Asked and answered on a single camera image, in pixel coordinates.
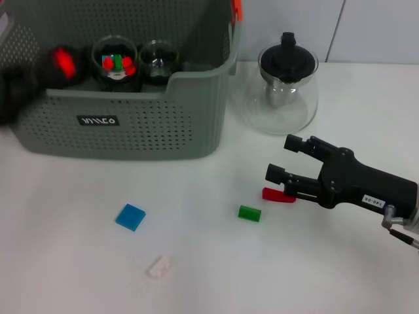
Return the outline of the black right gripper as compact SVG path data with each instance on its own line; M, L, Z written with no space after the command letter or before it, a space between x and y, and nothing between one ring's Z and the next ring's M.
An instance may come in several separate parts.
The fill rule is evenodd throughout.
M286 196L318 200L328 209L340 203L351 203L381 215L386 205L392 205L396 216L402 218L409 218L416 208L416 182L366 166L351 150L337 148L314 136L303 141L291 134L286 137L284 149L323 160L318 180L291 174L270 164L265 179L283 184Z

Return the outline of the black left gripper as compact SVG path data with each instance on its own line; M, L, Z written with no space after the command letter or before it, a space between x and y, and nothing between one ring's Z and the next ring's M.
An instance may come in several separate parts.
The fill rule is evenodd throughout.
M34 70L1 70L1 124L14 124L19 114L43 92L39 79L56 78L57 68L54 50L43 52ZM76 80L47 80L46 89L69 88Z

